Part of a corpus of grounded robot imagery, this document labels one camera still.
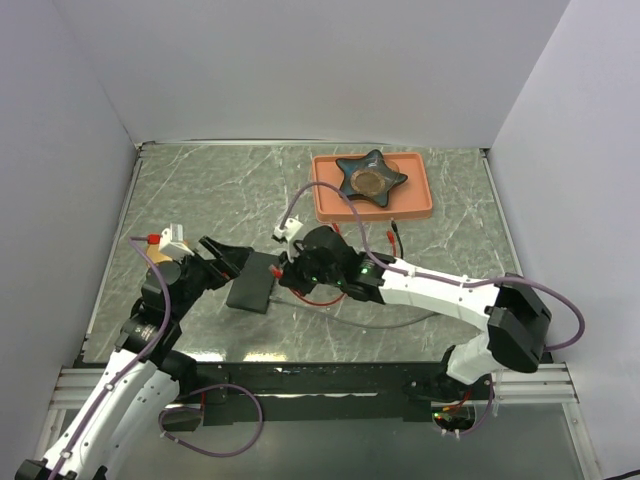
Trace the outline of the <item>black network switch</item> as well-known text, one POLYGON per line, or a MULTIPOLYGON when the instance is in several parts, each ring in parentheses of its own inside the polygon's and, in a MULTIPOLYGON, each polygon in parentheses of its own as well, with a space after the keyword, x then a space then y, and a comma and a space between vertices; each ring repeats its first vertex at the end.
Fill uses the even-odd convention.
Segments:
POLYGON ((226 298, 226 306, 251 313, 265 314, 275 282, 271 268, 278 265, 279 260, 275 255, 261 252, 251 253, 241 274, 232 282, 226 298))

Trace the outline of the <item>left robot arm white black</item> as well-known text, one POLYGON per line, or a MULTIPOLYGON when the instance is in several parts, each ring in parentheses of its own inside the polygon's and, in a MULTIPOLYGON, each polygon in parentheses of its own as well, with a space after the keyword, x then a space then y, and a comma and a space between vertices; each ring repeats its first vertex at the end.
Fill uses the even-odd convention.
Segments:
POLYGON ((144 240, 165 261, 141 255, 148 270, 140 296, 100 380, 67 430, 41 458, 23 461, 16 478, 112 479, 144 423, 196 394, 197 363, 174 348, 180 322, 205 291, 236 279, 254 250, 204 236, 199 243, 212 255, 205 259, 185 243, 144 240))

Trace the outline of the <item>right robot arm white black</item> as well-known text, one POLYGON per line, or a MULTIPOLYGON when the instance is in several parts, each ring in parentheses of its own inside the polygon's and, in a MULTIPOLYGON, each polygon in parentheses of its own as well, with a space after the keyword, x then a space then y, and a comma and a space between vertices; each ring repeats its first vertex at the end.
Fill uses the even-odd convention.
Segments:
POLYGON ((517 276, 483 282, 441 274, 397 257, 358 252, 331 227, 307 229, 295 219, 276 227, 272 237, 285 248, 280 285, 302 296, 328 285, 357 301, 416 307, 478 329, 443 356, 433 383, 448 398, 463 396, 496 370, 534 373, 539 367, 551 314, 517 276))

